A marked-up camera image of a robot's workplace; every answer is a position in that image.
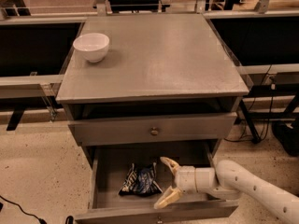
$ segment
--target drawer knob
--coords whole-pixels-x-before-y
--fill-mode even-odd
[[[150,129],[150,134],[151,134],[152,136],[157,136],[157,135],[159,134],[159,129],[156,128],[156,127],[152,127],[152,128]]]

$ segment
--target gray tabletop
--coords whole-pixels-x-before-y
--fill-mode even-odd
[[[248,88],[200,14],[91,17],[82,33],[103,33],[100,63],[74,52],[57,100],[64,104],[243,95]]]

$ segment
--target white bowl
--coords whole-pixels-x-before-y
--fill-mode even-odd
[[[109,37],[104,34],[85,34],[75,39],[75,50],[90,63],[103,60],[109,50]]]

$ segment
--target black package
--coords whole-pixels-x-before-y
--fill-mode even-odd
[[[148,167],[139,168],[132,163],[131,169],[127,174],[119,194],[150,196],[156,193],[162,193],[156,179],[156,163]]]

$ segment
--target concrete floor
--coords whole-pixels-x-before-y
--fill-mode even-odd
[[[0,115],[0,195],[48,224],[63,224],[69,215],[88,208],[92,170],[67,128],[64,112],[49,122],[47,111],[26,112],[16,131],[7,132],[10,113]],[[237,139],[243,126],[235,125],[229,138]],[[299,193],[299,159],[289,157],[281,144],[268,136],[258,145],[222,141],[214,162],[237,161],[257,176],[293,193]],[[1,224],[38,223],[17,206],[2,202]],[[243,194],[228,218],[179,222],[181,224],[281,223],[259,203]]]

